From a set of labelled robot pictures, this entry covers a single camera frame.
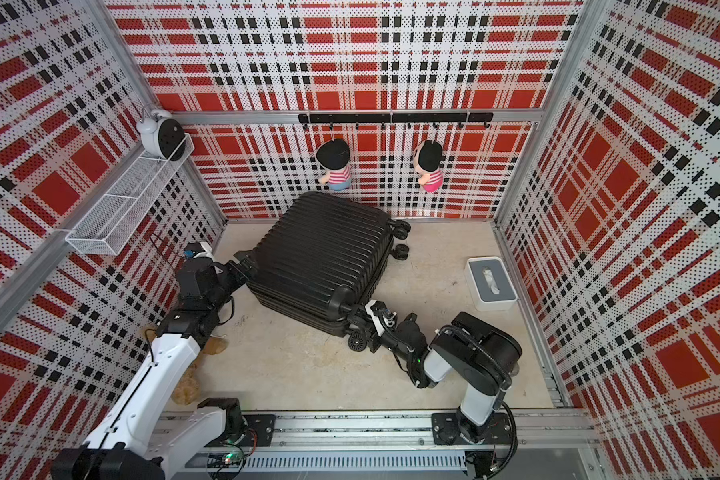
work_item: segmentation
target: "suitcase wheel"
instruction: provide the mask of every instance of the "suitcase wheel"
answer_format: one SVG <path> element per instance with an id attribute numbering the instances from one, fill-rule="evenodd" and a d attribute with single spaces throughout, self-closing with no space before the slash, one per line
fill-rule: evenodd
<path id="1" fill-rule="evenodd" d="M 408 232 L 402 226 L 396 226 L 392 231 L 392 235 L 394 235 L 394 238 L 397 238 L 398 240 L 405 240 L 408 238 Z"/>
<path id="2" fill-rule="evenodd" d="M 392 250 L 390 250 L 389 254 L 392 255 L 392 258 L 395 260 L 406 260 L 408 258 L 409 251 L 410 249 L 408 248 L 408 245 L 397 244 Z"/>
<path id="3" fill-rule="evenodd" d="M 368 341 L 365 339 L 365 334 L 362 331 L 356 330 L 352 332 L 352 334 L 349 336 L 347 344 L 349 345 L 350 350 L 355 352 L 362 352 L 368 345 Z"/>

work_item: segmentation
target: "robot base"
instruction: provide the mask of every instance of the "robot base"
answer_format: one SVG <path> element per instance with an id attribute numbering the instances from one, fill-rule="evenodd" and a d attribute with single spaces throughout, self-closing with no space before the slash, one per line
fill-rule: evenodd
<path id="1" fill-rule="evenodd" d="M 237 398 L 206 398 L 197 408 L 207 406 L 219 407 L 226 412 L 224 433 L 209 442 L 208 447 L 223 447 L 230 443 L 239 447 L 252 447 L 253 438 L 246 435 L 248 430 L 256 432 L 257 447 L 268 447 L 272 443 L 275 429 L 274 415 L 242 416 L 240 400 Z"/>
<path id="2" fill-rule="evenodd" d="M 470 435 L 462 436 L 462 432 L 469 432 Z M 506 413 L 494 413 L 481 427 L 475 427 L 458 412 L 434 413 L 432 437 L 435 445 L 512 444 L 512 431 Z"/>

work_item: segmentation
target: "black cable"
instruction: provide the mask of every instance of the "black cable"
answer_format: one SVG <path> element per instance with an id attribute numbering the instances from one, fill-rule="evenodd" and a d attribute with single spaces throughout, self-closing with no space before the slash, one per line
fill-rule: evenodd
<path id="1" fill-rule="evenodd" d="M 146 372 L 144 373 L 144 376 L 141 377 L 141 380 L 139 380 L 139 383 L 136 384 L 136 388 L 130 393 L 130 395 L 128 395 L 128 399 L 125 400 L 125 403 L 123 404 L 123 408 L 121 408 L 120 411 L 117 413 L 117 417 L 115 417 L 115 420 L 112 421 L 110 428 L 114 427 L 115 424 L 117 423 L 117 421 L 120 420 L 120 416 L 123 415 L 123 411 L 128 406 L 128 402 L 130 402 L 130 400 L 132 398 L 134 398 L 134 394 L 139 390 L 139 387 L 141 386 L 142 382 L 144 382 L 144 379 L 146 378 L 146 376 L 149 375 L 150 370 L 152 370 L 152 366 L 147 367 Z M 110 435 L 110 433 L 107 432 L 104 434 L 104 437 L 101 439 L 101 442 L 99 443 L 99 447 L 97 448 L 98 453 L 96 454 L 96 456 L 94 456 L 90 460 L 90 463 L 88 464 L 88 469 L 85 473 L 85 476 L 83 476 L 83 480 L 88 479 L 88 475 L 90 475 L 91 470 L 94 469 L 94 465 L 96 464 L 96 460 L 98 459 L 97 457 L 104 456 L 104 450 L 102 450 L 101 447 L 104 445 L 104 443 L 106 441 L 106 437 L 108 437 L 109 435 Z"/>
<path id="2" fill-rule="evenodd" d="M 400 363 L 400 359 L 398 358 L 398 356 L 395 355 L 394 352 L 392 352 L 392 356 L 394 357 L 394 360 L 398 363 L 398 366 L 400 367 L 400 370 L 403 370 L 403 373 L 405 373 L 405 374 L 407 375 L 407 374 L 408 374 L 408 370 L 406 370 L 406 369 L 403 368 L 403 365 Z"/>
<path id="3" fill-rule="evenodd" d="M 499 465 L 499 468 L 497 468 L 494 472 L 489 473 L 488 475 L 484 475 L 480 478 L 475 478 L 475 480 L 488 480 L 489 478 L 493 478 L 499 473 L 501 473 L 502 470 L 504 470 L 504 467 L 507 466 L 509 461 L 512 459 L 514 454 L 518 451 L 518 427 L 514 423 L 514 415 L 512 415 L 512 410 L 510 410 L 509 406 L 506 402 L 502 402 L 501 406 L 504 408 L 504 410 L 507 411 L 507 417 L 509 418 L 509 424 L 510 424 L 510 434 L 512 435 L 512 443 L 509 446 L 509 453 L 506 457 L 504 457 L 504 460 L 501 461 L 501 464 Z M 470 458 L 465 458 L 464 461 L 466 463 L 471 463 L 474 465 L 474 460 Z"/>
<path id="4" fill-rule="evenodd" d="M 456 335 L 463 341 L 470 343 L 477 351 L 482 353 L 490 361 L 490 363 L 494 366 L 494 368 L 496 370 L 498 370 L 499 375 L 501 376 L 501 379 L 504 380 L 503 390 L 508 389 L 512 385 L 512 377 L 509 376 L 509 373 L 507 373 L 507 370 L 505 370 L 501 366 L 501 364 L 499 362 L 497 362 L 496 359 L 493 358 L 485 348 L 483 348 L 483 346 L 480 344 L 480 342 L 478 342 L 477 340 L 475 340 L 472 337 L 472 335 L 469 335 L 462 329 L 459 329 L 452 325 L 446 325 L 440 329 L 441 335 L 446 332 L 452 332 L 454 335 Z"/>
<path id="5" fill-rule="evenodd" d="M 230 303 L 230 306 L 232 307 L 232 312 L 230 312 L 230 318 L 224 320 L 217 326 L 221 326 L 221 325 L 224 325 L 225 323 L 229 322 L 232 319 L 232 317 L 235 315 L 235 299 L 232 298 L 232 296 L 230 295 L 230 299 L 227 302 Z"/>
<path id="6" fill-rule="evenodd" d="M 219 465 L 219 469 L 216 470 L 214 473 L 212 473 L 212 474 L 210 475 L 210 477 L 211 477 L 212 480 L 217 480 L 218 477 L 219 477 L 219 474 L 221 473 L 221 470 L 223 470 L 223 469 L 225 469 L 225 468 L 229 468 L 231 465 L 240 464 L 240 468 L 237 470 L 237 472 L 234 472 L 235 476 L 237 476 L 237 475 L 240 474 L 240 470 L 242 470 L 242 466 L 245 464 L 247 455 L 246 455 L 246 453 L 242 450 L 242 448 L 240 448 L 239 446 L 237 446 L 237 445 L 229 445 L 229 446 L 230 446 L 230 447 L 237 448 L 238 450 L 240 450 L 240 461 L 239 461 L 239 462 L 235 462 L 234 464 L 231 464 L 231 463 L 227 464 L 227 463 L 224 463 L 224 457 L 215 457 L 215 456 L 208 455 L 208 459 L 213 458 L 214 460 L 216 460 L 216 464 L 208 465 L 208 468 L 213 468 L 213 467 L 215 467 L 216 465 L 219 465 L 219 464 L 220 464 L 220 465 Z"/>
<path id="7" fill-rule="evenodd" d="M 157 334 L 157 330 L 155 330 L 155 329 L 144 329 L 144 340 L 146 341 L 146 346 L 148 346 L 149 349 L 150 349 L 150 358 L 152 359 L 152 363 L 154 363 L 154 362 L 155 362 L 155 354 L 154 354 L 154 352 L 152 351 L 152 344 L 150 343 L 150 338 L 149 338 L 148 336 L 146 336 L 146 333 L 147 333 L 147 332 L 154 332 L 155 334 Z"/>

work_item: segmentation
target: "wall shelf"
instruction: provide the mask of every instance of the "wall shelf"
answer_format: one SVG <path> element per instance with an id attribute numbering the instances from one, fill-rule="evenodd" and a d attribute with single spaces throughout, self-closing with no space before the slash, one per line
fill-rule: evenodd
<path id="1" fill-rule="evenodd" d="M 194 144 L 189 134 L 184 134 L 169 158 L 182 148 L 182 154 L 174 161 L 146 151 L 139 155 L 67 234 L 67 243 L 81 254 L 119 254 L 160 192 L 192 154 Z"/>

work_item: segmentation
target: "perforated panel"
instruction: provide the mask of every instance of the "perforated panel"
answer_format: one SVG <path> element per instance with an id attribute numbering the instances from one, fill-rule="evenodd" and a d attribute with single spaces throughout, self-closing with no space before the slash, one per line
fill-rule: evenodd
<path id="1" fill-rule="evenodd" d="M 0 284 L 135 144 L 138 110 L 80 5 L 0 0 Z"/>
<path id="2" fill-rule="evenodd" d="M 624 478 L 720 477 L 720 2 L 610 2 L 503 228 Z"/>
<path id="3" fill-rule="evenodd" d="M 333 192 L 395 216 L 493 216 L 530 132 L 530 124 L 192 126 L 192 159 L 230 218 L 280 216 L 303 192 L 327 190 L 314 152 L 325 141 L 349 144 L 352 184 Z M 443 186 L 418 184 L 413 149 L 425 139 L 443 145 Z"/>
<path id="4" fill-rule="evenodd" d="M 538 107 L 582 5 L 105 3 L 170 110 Z"/>
<path id="5" fill-rule="evenodd" d="M 214 228 L 179 172 L 120 255 L 71 254 L 50 274 L 0 335 L 0 478 L 48 478 L 101 421 L 175 297 L 183 247 Z"/>

